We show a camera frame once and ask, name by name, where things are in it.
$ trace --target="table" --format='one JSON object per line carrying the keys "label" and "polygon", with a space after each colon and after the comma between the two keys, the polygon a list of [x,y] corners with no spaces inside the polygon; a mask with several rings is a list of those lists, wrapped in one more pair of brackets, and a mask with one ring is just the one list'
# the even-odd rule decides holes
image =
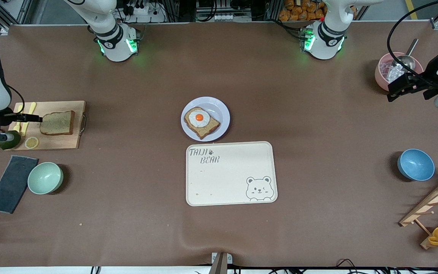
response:
{"label": "table", "polygon": [[[88,121],[78,150],[17,153],[62,165],[66,180],[0,213],[0,266],[197,265],[220,250],[243,266],[438,266],[438,249],[419,247],[424,232],[397,224],[438,185],[438,109],[421,94],[388,103],[376,85],[391,26],[355,22],[342,51],[319,61],[272,23],[150,25],[122,63],[102,57],[85,26],[13,26],[0,38],[7,83],[28,102],[85,100]],[[404,22],[393,49],[413,38],[426,66],[438,31]],[[231,111],[219,142],[271,143],[277,201],[186,203],[195,142],[179,115],[200,96]],[[436,163],[428,182],[400,178],[408,148]],[[0,151],[0,174],[11,154]],[[435,211],[424,224],[438,225]]]}

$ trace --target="green led light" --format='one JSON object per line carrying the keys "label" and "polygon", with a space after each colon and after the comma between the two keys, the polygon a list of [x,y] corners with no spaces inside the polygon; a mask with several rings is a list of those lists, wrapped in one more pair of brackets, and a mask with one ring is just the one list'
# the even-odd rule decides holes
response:
{"label": "green led light", "polygon": [[136,42],[134,40],[130,41],[130,40],[126,39],[126,43],[127,43],[129,50],[131,52],[136,52]]}
{"label": "green led light", "polygon": [[344,42],[344,37],[342,37],[341,41],[339,42],[339,47],[337,48],[337,51],[341,50],[342,42]]}
{"label": "green led light", "polygon": [[311,50],[313,42],[315,41],[315,35],[311,35],[311,37],[305,42],[305,50]]}
{"label": "green led light", "polygon": [[102,48],[101,42],[99,40],[97,40],[97,43],[99,44],[99,47],[101,48],[102,54],[104,54],[104,49]]}

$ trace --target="power strip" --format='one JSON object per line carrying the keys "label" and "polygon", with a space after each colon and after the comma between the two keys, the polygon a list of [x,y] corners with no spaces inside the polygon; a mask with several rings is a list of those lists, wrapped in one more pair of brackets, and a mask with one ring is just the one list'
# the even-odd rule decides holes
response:
{"label": "power strip", "polygon": [[229,22],[233,21],[234,15],[230,13],[217,13],[214,15],[214,21]]}
{"label": "power strip", "polygon": [[148,15],[148,11],[150,10],[150,7],[148,5],[145,5],[144,8],[134,8],[133,14],[136,15]]}

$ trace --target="lime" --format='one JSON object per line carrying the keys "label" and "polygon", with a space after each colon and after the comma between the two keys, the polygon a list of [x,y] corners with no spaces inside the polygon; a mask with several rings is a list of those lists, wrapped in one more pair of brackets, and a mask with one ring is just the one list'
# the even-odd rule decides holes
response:
{"label": "lime", "polygon": [[13,135],[14,138],[11,141],[0,142],[0,148],[2,150],[12,149],[12,148],[18,146],[19,142],[21,141],[21,136],[19,135],[19,133],[16,130],[7,131],[6,135]]}

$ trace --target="white plate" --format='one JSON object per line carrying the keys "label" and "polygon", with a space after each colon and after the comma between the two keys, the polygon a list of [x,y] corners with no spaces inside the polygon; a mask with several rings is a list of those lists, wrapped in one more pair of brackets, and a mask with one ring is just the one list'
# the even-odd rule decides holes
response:
{"label": "white plate", "polygon": [[[214,130],[211,134],[204,137],[204,139],[200,139],[198,135],[193,132],[184,120],[184,116],[186,113],[195,107],[200,107],[205,110],[212,118],[216,119],[221,123],[219,128]],[[187,106],[182,111],[182,115],[180,116],[180,122],[182,123],[182,129],[186,134],[192,139],[199,142],[212,142],[222,135],[226,133],[227,128],[229,127],[229,123],[231,122],[231,116],[229,115],[229,110],[227,106],[219,99],[214,97],[199,97],[190,101]]]}
{"label": "white plate", "polygon": [[278,197],[269,142],[196,144],[186,154],[191,206],[272,203]]}

